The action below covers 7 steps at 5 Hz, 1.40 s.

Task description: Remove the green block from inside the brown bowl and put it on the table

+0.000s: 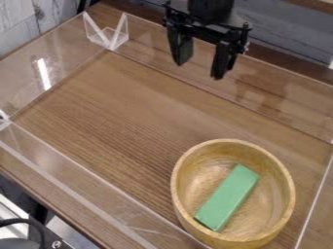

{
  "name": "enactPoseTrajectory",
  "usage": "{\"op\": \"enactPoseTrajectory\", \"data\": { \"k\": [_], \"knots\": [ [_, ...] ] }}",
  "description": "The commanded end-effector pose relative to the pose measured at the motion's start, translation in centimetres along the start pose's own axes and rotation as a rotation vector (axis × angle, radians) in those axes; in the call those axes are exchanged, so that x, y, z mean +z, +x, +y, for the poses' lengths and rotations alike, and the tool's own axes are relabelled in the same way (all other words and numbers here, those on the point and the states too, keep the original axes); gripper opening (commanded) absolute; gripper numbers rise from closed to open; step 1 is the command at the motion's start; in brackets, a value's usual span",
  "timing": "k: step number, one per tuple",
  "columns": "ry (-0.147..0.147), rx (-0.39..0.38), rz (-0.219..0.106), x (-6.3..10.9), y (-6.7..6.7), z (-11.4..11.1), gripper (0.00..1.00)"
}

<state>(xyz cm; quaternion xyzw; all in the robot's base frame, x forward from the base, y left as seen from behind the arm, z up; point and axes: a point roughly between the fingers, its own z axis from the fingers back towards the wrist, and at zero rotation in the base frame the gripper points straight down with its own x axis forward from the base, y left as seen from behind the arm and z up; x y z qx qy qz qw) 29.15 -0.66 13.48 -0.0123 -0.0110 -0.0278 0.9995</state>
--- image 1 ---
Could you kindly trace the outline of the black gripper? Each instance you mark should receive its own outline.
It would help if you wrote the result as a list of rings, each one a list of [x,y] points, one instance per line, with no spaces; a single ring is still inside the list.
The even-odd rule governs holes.
[[[171,57],[182,66],[192,56],[192,39],[215,45],[211,77],[223,78],[236,54],[248,48],[252,26],[234,10],[234,0],[166,0],[164,27]]]

